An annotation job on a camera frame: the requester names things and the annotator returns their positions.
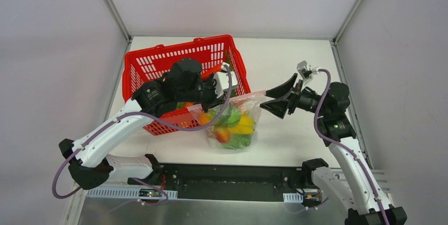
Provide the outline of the red peach toy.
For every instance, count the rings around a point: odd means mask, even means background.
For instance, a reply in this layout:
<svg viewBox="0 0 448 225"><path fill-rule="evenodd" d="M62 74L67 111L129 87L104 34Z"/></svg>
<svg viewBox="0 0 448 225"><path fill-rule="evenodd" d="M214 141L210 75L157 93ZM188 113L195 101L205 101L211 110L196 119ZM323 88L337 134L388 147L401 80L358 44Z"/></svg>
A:
<svg viewBox="0 0 448 225"><path fill-rule="evenodd" d="M214 137L219 143L224 144L230 141L231 133L227 127L216 127L214 129Z"/></svg>

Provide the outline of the clear zip top bag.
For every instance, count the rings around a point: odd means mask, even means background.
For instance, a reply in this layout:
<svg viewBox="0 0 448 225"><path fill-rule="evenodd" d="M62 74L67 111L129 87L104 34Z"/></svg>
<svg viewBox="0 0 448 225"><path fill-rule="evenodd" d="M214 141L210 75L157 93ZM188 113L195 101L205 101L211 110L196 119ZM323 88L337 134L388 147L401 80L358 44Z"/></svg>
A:
<svg viewBox="0 0 448 225"><path fill-rule="evenodd" d="M265 91L232 97L223 114L206 128L207 141L214 149L242 151L255 139Z"/></svg>

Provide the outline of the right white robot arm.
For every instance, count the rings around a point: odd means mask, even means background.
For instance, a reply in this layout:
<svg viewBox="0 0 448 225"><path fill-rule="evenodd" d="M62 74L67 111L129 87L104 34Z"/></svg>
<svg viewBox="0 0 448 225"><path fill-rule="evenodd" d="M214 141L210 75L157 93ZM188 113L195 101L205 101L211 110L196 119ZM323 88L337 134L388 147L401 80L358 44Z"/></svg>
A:
<svg viewBox="0 0 448 225"><path fill-rule="evenodd" d="M345 215L344 224L404 224L407 214L395 207L381 189L362 155L357 134L346 116L350 105L349 87L340 82L327 83L322 94L304 87L297 74L285 83L265 92L271 100L260 107L283 119L296 109L314 114L317 135L340 165L346 179L342 183L321 158L302 163L300 181L307 188L318 187L339 204Z"/></svg>

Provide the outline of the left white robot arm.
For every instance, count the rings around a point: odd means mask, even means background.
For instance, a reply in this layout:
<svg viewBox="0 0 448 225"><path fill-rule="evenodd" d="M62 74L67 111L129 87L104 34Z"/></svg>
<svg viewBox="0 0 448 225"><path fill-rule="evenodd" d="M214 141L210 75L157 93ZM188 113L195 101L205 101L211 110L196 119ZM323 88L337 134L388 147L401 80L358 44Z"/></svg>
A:
<svg viewBox="0 0 448 225"><path fill-rule="evenodd" d="M63 167L68 168L79 187L90 190L112 180L157 184L161 171L153 155L120 157L111 152L137 130L154 121L161 123L161 117L181 102L198 104L203 110L215 106L225 109L238 85L235 73L226 63L205 79L201 72L198 61L182 59L161 77L143 83L115 115L94 131L78 140L62 140L59 149L65 158Z"/></svg>

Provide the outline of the green napa cabbage toy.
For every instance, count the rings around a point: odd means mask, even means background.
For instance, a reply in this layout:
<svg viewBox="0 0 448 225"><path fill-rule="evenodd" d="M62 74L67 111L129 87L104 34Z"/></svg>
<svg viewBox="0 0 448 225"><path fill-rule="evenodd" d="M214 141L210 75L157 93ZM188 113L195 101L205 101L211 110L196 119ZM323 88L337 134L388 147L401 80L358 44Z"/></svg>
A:
<svg viewBox="0 0 448 225"><path fill-rule="evenodd" d="M240 135L240 134L232 134L230 136L230 141L222 144L222 148L231 149L231 150L239 150L245 149L251 145L252 135Z"/></svg>

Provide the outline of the green orange mango toy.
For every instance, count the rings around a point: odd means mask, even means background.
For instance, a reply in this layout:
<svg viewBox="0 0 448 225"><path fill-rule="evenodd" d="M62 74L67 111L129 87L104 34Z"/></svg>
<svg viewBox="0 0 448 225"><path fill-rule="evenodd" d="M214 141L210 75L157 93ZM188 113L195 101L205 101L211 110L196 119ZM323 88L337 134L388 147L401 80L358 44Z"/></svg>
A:
<svg viewBox="0 0 448 225"><path fill-rule="evenodd" d="M216 118L216 113L214 112L214 111L212 111L212 110L209 110L208 112L201 112L200 114L199 114L199 117L198 117L198 122L202 125L202 126L204 126L204 125L207 125L207 124L209 124L213 119L215 119Z"/></svg>

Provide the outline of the green bell pepper toy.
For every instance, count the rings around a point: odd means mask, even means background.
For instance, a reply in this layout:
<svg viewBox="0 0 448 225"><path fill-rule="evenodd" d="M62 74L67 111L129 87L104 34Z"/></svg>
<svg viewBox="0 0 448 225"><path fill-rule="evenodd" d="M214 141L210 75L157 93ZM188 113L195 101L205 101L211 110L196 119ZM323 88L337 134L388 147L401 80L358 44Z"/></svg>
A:
<svg viewBox="0 0 448 225"><path fill-rule="evenodd" d="M241 118L240 110L229 105L219 119L215 122L216 126L233 127L238 124Z"/></svg>

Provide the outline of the yellow banana toy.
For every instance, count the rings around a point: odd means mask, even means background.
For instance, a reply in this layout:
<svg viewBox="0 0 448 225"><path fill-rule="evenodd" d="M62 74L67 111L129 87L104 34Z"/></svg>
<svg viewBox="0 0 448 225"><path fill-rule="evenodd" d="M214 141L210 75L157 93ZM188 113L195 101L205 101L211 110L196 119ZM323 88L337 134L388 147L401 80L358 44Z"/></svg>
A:
<svg viewBox="0 0 448 225"><path fill-rule="evenodd" d="M248 115L242 115L237 125L228 127L232 134L250 135L255 131L255 120Z"/></svg>

